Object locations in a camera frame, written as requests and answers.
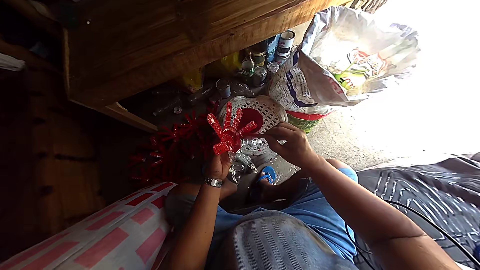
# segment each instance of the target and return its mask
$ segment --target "wooden table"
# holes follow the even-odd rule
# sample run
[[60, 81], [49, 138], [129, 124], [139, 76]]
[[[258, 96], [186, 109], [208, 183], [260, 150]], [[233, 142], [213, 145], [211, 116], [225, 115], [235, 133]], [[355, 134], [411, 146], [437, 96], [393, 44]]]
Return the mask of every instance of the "wooden table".
[[348, 0], [83, 0], [64, 30], [69, 100], [148, 132], [119, 100], [311, 20]]

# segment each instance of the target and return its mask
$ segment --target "gray shirt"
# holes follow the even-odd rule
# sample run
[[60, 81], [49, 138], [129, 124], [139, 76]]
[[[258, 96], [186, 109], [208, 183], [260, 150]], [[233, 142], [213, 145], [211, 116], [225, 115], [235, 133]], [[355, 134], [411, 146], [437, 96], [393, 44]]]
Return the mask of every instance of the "gray shirt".
[[358, 270], [305, 223], [274, 210], [240, 219], [214, 256], [212, 269]]

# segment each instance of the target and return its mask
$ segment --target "red plastic flower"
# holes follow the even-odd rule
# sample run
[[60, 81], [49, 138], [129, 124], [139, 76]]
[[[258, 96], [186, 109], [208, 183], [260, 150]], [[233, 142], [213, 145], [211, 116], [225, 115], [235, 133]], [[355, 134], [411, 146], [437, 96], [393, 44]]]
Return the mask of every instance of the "red plastic flower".
[[242, 127], [240, 130], [239, 124], [243, 111], [241, 108], [237, 109], [237, 115], [232, 123], [232, 103], [227, 102], [227, 114], [225, 116], [225, 123], [223, 129], [220, 126], [217, 118], [214, 114], [210, 113], [207, 116], [208, 123], [213, 127], [217, 136], [220, 138], [220, 143], [213, 146], [213, 150], [216, 155], [220, 155], [227, 151], [237, 152], [241, 148], [241, 139], [250, 131], [257, 127], [257, 123], [254, 121], [248, 125]]

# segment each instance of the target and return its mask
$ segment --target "hand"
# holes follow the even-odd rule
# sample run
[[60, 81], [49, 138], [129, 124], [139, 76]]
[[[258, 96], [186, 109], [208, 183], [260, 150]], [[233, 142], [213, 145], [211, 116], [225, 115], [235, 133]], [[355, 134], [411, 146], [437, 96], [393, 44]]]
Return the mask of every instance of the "hand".
[[[275, 153], [302, 169], [316, 166], [319, 160], [305, 132], [290, 123], [281, 121], [260, 137], [267, 140], [270, 149]], [[281, 145], [278, 141], [287, 142]]]
[[214, 155], [210, 165], [207, 167], [206, 176], [223, 181], [227, 177], [231, 165], [232, 162], [230, 157], [228, 157], [228, 153], [223, 153], [219, 156]]

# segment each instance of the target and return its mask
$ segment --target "black cable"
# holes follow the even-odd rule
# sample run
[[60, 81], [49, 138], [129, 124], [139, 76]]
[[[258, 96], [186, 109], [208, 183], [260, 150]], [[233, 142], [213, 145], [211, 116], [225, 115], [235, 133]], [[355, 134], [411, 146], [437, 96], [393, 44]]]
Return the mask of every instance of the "black cable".
[[370, 268], [372, 268], [373, 270], [376, 270], [376, 269], [373, 267], [373, 265], [371, 265], [371, 263], [367, 260], [367, 258], [363, 255], [362, 251], [363, 251], [363, 252], [366, 252], [366, 253], [368, 253], [368, 254], [371, 254], [371, 255], [373, 255], [373, 253], [370, 252], [370, 251], [366, 251], [366, 250], [364, 250], [364, 249], [361, 249], [361, 248], [357, 245], [357, 242], [355, 242], [355, 241], [352, 239], [352, 237], [350, 236], [350, 234], [348, 233], [348, 227], [347, 227], [347, 224], [346, 224], [346, 223], [345, 223], [345, 231], [347, 232], [347, 236], [348, 236], [348, 238], [350, 239], [350, 241], [352, 241], [352, 243], [353, 243], [353, 244], [355, 245], [355, 247], [357, 248], [358, 254], [360, 254], [360, 256], [363, 258], [363, 261], [364, 261], [365, 263], [367, 263], [368, 266], [370, 266]]
[[[467, 256], [468, 259], [470, 259], [470, 261], [475, 264], [475, 266], [477, 266], [479, 269], [480, 269], [480, 262], [477, 261], [477, 259], [475, 259], [475, 257], [470, 254], [457, 240], [455, 240], [452, 236], [450, 236], [444, 229], [440, 228], [437, 224], [433, 223], [430, 219], [428, 219], [427, 217], [425, 217], [423, 214], [421, 214], [420, 212], [416, 211], [415, 209], [411, 208], [411, 207], [408, 207], [402, 203], [399, 203], [399, 202], [394, 202], [394, 201], [390, 201], [390, 200], [384, 200], [385, 202], [387, 203], [390, 203], [390, 204], [394, 204], [394, 205], [398, 205], [398, 206], [401, 206], [401, 207], [404, 207], [405, 209], [407, 209], [408, 211], [411, 211], [412, 213], [416, 214], [417, 216], [421, 217], [423, 220], [425, 220], [426, 222], [428, 222], [428, 224], [430, 224], [431, 226], [433, 226], [435, 229], [437, 229], [439, 232], [441, 232], [448, 240], [450, 240], [454, 245], [456, 245], [458, 247], [458, 249], [460, 249], [460, 251], [463, 252], [463, 254], [465, 254], [465, 256]], [[355, 243], [353, 241], [353, 239], [350, 237], [350, 234], [348, 233], [348, 228], [347, 228], [347, 225], [345, 224], [345, 230], [347, 232], [347, 236], [348, 238], [350, 239], [350, 241], [352, 241], [355, 245], [355, 247], [358, 249], [358, 252], [360, 254], [360, 256], [363, 258], [363, 260], [368, 264], [368, 266], [370, 266], [370, 268], [372, 268], [373, 270], [376, 270], [372, 265], [371, 263], [367, 260], [367, 258], [363, 255], [362, 251], [363, 252], [366, 252], [366, 253], [369, 253], [369, 254], [372, 254], [371, 252], [369, 251], [366, 251], [366, 250], [363, 250], [361, 249], [357, 243]]]
[[345, 223], [345, 231], [347, 232], [347, 236], [348, 236], [348, 238], [350, 239], [350, 241], [352, 241], [352, 243], [355, 245], [355, 247], [356, 247], [358, 250], [363, 251], [363, 252], [365, 252], [365, 253], [368, 253], [368, 254], [370, 254], [370, 255], [373, 255], [372, 252], [367, 251], [367, 250], [365, 250], [365, 249], [362, 249], [361, 247], [359, 247], [359, 246], [357, 245], [357, 242], [355, 242], [355, 241], [352, 239], [352, 237], [350, 236], [350, 234], [348, 233], [348, 227], [347, 227], [347, 224], [346, 224], [346, 223]]
[[401, 206], [401, 207], [404, 207], [405, 209], [407, 209], [408, 211], [411, 211], [415, 214], [417, 214], [417, 216], [421, 217], [423, 220], [425, 220], [426, 222], [428, 222], [428, 224], [430, 224], [431, 226], [433, 226], [435, 229], [437, 229], [439, 232], [441, 232], [446, 238], [448, 238], [450, 241], [452, 241], [452, 243], [454, 245], [456, 245], [458, 247], [458, 249], [460, 249], [460, 251], [463, 252], [463, 254], [465, 254], [465, 256], [467, 256], [467, 258], [470, 259], [470, 261], [475, 264], [475, 266], [477, 266], [479, 269], [480, 269], [480, 262], [477, 261], [477, 259], [475, 259], [475, 257], [473, 257], [472, 254], [470, 254], [468, 252], [468, 250], [466, 250], [457, 240], [455, 240], [452, 236], [450, 236], [444, 229], [440, 228], [437, 224], [433, 223], [430, 219], [428, 219], [427, 217], [425, 217], [423, 214], [421, 214], [420, 212], [416, 211], [415, 209], [411, 208], [411, 207], [408, 207], [402, 203], [399, 203], [399, 202], [394, 202], [394, 201], [389, 201], [389, 200], [384, 200], [386, 201], [387, 203], [390, 203], [390, 204], [395, 204], [395, 205], [398, 205], [398, 206]]

